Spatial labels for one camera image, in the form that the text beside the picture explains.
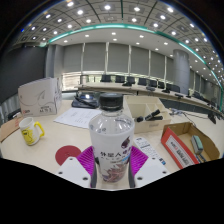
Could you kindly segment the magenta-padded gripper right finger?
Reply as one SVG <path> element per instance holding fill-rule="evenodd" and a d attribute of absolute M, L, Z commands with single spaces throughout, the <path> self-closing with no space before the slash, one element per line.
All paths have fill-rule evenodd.
<path fill-rule="evenodd" d="M 148 157 L 132 147 L 129 158 L 128 180 L 131 188 L 140 188 L 169 175 L 169 171 L 154 157 Z"/>

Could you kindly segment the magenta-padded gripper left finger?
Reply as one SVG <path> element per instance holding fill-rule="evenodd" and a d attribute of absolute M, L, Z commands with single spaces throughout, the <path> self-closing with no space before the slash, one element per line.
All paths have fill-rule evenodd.
<path fill-rule="evenodd" d="M 77 156 L 64 153 L 65 160 L 56 175 L 84 188 L 95 188 L 97 169 L 92 147 L 88 147 Z"/>

